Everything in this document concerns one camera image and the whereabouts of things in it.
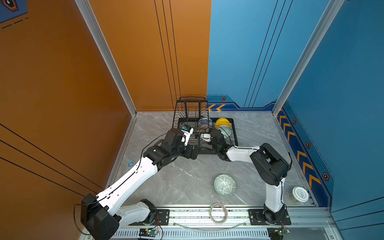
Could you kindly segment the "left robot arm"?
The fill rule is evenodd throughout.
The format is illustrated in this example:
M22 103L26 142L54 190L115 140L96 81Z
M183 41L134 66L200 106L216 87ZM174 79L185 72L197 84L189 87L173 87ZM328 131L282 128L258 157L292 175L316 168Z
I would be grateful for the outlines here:
M145 148L136 165L114 184L96 196L88 194L82 199L81 223L95 240L109 240L120 226L150 225L155 221L157 208L147 199L126 209L122 205L147 179L177 157L197 157L199 147L189 144L193 132L190 126L170 129L163 140Z

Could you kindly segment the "green patterned bowl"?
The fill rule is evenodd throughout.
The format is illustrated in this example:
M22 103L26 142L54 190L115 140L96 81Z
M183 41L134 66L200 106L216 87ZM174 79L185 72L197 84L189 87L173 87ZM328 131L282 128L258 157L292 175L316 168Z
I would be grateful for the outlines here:
M214 180L214 188L220 196L230 197L236 191L236 182L231 176L220 174Z

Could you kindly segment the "yellow bowl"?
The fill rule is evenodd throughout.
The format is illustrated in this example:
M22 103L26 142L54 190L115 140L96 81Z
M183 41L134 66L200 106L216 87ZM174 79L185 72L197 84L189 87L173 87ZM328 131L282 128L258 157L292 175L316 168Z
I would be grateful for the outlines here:
M219 118L216 122L215 122L215 127L218 128L218 127L222 127L222 126L227 126L227 127L231 127L231 123L228 119L226 118Z

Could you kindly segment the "orange patterned bowl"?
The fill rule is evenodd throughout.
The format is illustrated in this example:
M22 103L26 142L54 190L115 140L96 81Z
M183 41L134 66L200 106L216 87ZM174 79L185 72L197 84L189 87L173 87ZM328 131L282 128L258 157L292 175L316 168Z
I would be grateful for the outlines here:
M201 134L208 134L210 132L210 126L208 125L204 125L204 126L200 126L197 130L198 133L201 133Z

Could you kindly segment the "blue floral bowl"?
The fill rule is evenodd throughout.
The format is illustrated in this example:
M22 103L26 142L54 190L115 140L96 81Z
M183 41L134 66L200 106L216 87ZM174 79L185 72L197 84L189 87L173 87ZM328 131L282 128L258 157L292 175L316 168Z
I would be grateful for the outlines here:
M201 118L198 121L198 128L209 128L213 126L214 126L214 123L210 118Z

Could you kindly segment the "pale green ribbed bowl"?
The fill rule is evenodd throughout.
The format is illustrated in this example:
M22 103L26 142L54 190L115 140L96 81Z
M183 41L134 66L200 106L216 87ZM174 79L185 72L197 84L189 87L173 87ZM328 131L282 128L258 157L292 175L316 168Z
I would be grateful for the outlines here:
M218 126L217 129L223 134L223 136L225 138L229 138L232 134L232 128L231 127L222 125L222 126Z

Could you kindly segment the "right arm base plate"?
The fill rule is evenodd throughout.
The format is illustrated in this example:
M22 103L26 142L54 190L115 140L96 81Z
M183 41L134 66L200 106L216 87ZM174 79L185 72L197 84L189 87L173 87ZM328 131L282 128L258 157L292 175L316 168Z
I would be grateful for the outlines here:
M266 209L250 209L248 210L249 219L252 226L258 225L281 225L290 226L291 218L286 208L281 208L277 213Z

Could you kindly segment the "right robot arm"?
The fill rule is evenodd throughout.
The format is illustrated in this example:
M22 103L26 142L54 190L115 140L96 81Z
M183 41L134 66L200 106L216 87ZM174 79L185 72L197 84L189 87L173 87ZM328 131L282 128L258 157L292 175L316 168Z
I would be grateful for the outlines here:
M266 184L265 222L269 225L284 223L288 216L287 205L283 201L284 185L291 164L270 144L253 148L230 145L222 132L216 129L210 129L208 134L199 134L199 140L208 143L223 161L252 163Z

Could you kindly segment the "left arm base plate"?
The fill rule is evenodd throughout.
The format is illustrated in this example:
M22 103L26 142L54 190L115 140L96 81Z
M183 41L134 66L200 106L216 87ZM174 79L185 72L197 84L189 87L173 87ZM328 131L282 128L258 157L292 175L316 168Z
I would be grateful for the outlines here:
M159 224L160 226L168 226L169 220L169 209L157 209L151 222L137 222L130 224L130 226L155 226L157 224Z

